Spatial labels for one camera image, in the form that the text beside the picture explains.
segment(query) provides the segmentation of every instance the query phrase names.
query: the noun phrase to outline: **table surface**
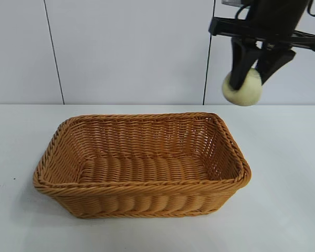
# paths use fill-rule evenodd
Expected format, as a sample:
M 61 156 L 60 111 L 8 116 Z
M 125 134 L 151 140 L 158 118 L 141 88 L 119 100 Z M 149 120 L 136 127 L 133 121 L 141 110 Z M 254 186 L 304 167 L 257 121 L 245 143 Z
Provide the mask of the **table surface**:
M 216 213 L 77 219 L 35 191 L 33 171 L 57 126 L 80 114 L 214 112 L 253 172 Z M 315 106 L 0 105 L 0 252 L 313 251 Z

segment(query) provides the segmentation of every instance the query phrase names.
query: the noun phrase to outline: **wicker basket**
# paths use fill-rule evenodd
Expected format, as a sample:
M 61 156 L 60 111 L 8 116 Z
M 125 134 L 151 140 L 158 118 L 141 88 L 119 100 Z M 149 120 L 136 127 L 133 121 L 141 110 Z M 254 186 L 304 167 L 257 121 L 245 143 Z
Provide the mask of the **wicker basket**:
M 250 178 L 222 119 L 181 113 L 68 119 L 33 180 L 73 215 L 98 218 L 208 214 Z

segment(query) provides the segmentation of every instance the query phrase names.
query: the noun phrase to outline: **white wall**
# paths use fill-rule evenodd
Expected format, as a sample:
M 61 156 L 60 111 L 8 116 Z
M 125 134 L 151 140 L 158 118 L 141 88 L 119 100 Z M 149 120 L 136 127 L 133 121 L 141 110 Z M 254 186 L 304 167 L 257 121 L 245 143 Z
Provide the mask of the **white wall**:
M 0 103 L 61 103 L 42 0 L 0 0 Z
M 215 16 L 234 17 L 237 10 L 219 3 Z M 315 18 L 305 13 L 297 29 L 315 34 Z M 297 52 L 295 59 L 265 83 L 259 104 L 315 104 L 315 52 L 300 48 L 294 50 Z M 206 104 L 228 104 L 222 95 L 222 82 L 231 71 L 231 64 L 230 38 L 213 37 Z
M 201 104 L 212 0 L 46 0 L 66 104 Z
M 46 3 L 67 104 L 202 103 L 213 0 Z M 217 0 L 217 16 L 236 11 Z M 315 34 L 315 18 L 299 29 Z M 315 53 L 296 51 L 260 104 L 315 104 Z M 207 104 L 227 103 L 231 57 L 230 39 L 213 37 Z M 0 0 L 0 103 L 61 102 L 43 0 Z

